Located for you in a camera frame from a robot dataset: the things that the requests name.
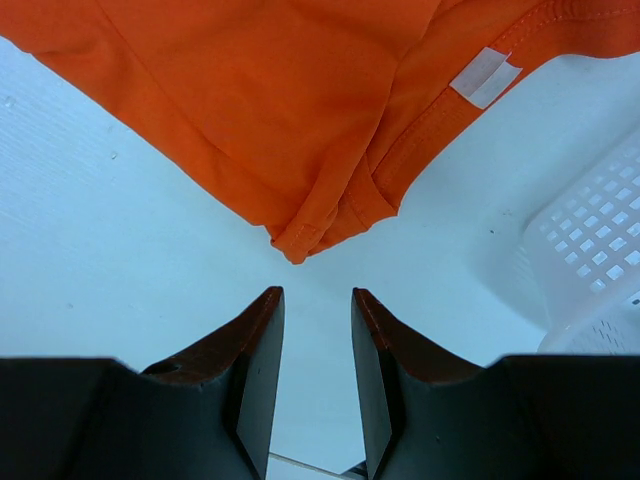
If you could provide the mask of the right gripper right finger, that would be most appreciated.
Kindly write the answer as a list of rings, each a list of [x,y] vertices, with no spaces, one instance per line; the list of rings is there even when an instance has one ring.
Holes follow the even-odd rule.
[[[482,367],[352,293],[372,479],[635,479],[635,356],[510,355]]]

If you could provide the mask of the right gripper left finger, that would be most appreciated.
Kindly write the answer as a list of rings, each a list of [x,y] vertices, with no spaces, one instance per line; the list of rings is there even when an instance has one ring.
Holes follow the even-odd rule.
[[[141,372],[112,358],[3,359],[2,477],[264,478],[284,319],[271,287]]]

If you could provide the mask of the orange t shirt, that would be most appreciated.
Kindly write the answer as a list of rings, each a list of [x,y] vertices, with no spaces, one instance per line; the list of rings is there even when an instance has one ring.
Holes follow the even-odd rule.
[[[635,1],[5,1],[1,34],[294,264],[394,216],[482,114],[561,55],[639,49]]]

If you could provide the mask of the white plastic basket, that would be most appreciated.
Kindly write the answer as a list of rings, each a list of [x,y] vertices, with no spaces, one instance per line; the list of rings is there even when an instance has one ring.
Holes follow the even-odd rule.
[[[527,226],[550,328],[545,353],[639,352],[639,133],[575,177]]]

